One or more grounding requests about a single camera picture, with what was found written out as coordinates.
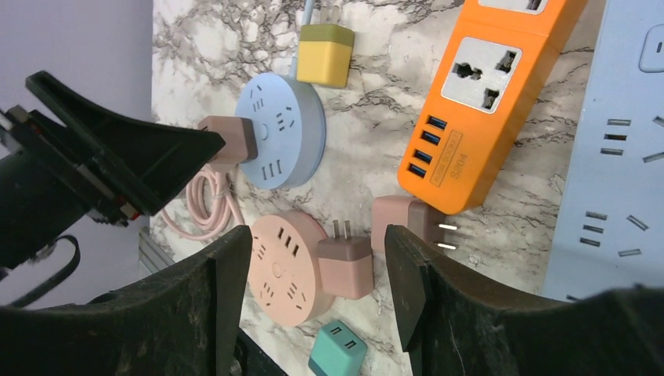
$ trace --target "usb port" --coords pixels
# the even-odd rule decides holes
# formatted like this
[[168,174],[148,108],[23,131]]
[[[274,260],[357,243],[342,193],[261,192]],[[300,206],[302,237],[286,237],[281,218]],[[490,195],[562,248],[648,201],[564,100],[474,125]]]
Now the usb port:
[[426,154],[424,151],[415,150],[415,155],[413,156],[427,165],[431,163],[431,155]]
[[432,135],[431,133],[427,131],[422,132],[422,139],[424,141],[428,141],[430,143],[433,143],[434,145],[438,145],[440,143],[440,137]]
[[445,127],[447,126],[447,121],[443,121],[438,119],[437,117],[430,116],[429,119],[427,119],[427,124],[433,125],[438,129],[445,130]]
[[424,176],[427,175],[426,170],[424,170],[421,167],[417,167],[415,164],[412,163],[410,164],[410,166],[408,166],[408,171],[412,172],[417,176],[420,176],[421,178],[424,178]]

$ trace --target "marble surface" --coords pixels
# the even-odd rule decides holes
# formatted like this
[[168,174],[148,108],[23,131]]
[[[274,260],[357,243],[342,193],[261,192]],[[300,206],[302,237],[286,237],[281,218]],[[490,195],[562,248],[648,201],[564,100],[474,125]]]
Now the marble surface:
[[[257,190],[234,172],[233,191],[248,224],[295,208],[326,228],[348,219],[355,234],[368,234],[373,198],[405,194],[396,168],[463,1],[338,4],[341,23],[356,32],[355,50],[346,89],[316,88],[327,116],[323,160],[309,182],[290,190]],[[302,7],[279,0],[155,0],[155,121],[193,127],[210,114],[232,114],[256,74],[286,74]],[[452,258],[524,291],[536,293],[543,283],[603,8],[604,1],[590,0],[485,203],[451,221],[460,226],[451,240],[460,246],[448,251]],[[167,210],[195,230],[187,227],[181,197]],[[151,231],[176,261],[204,246],[177,236],[160,216],[152,218]],[[318,328],[339,318],[369,346],[363,374],[410,374],[382,255],[374,266],[371,295],[338,298],[331,311],[296,328],[275,325],[247,289],[240,326],[288,374],[298,375],[309,374]]]

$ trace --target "black cable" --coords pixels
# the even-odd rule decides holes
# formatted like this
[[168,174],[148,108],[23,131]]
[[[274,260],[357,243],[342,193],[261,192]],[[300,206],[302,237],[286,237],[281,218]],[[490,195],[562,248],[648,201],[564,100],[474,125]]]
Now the black cable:
[[37,299],[46,295],[47,292],[63,283],[78,267],[81,262],[81,249],[78,247],[78,240],[71,235],[63,235],[53,241],[51,245],[60,240],[67,240],[74,245],[74,257],[58,272],[53,274],[52,277],[45,280],[42,284],[32,289],[32,291],[18,298],[17,300],[9,303],[10,307],[24,308],[25,306],[34,303]]

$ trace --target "pink round power strip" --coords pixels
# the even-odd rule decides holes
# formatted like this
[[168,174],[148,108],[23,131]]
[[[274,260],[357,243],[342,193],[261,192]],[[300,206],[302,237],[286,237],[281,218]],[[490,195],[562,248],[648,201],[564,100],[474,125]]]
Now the pink round power strip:
[[316,255],[327,235],[313,218],[301,211],[266,215],[251,233],[249,288],[272,320],[294,327],[332,306],[334,296],[323,292]]

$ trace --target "yellow plug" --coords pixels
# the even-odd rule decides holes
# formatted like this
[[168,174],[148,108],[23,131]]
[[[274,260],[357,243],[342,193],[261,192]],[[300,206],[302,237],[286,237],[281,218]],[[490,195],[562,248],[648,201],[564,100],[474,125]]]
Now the yellow plug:
[[344,88],[348,83],[355,33],[334,23],[302,26],[297,80]]

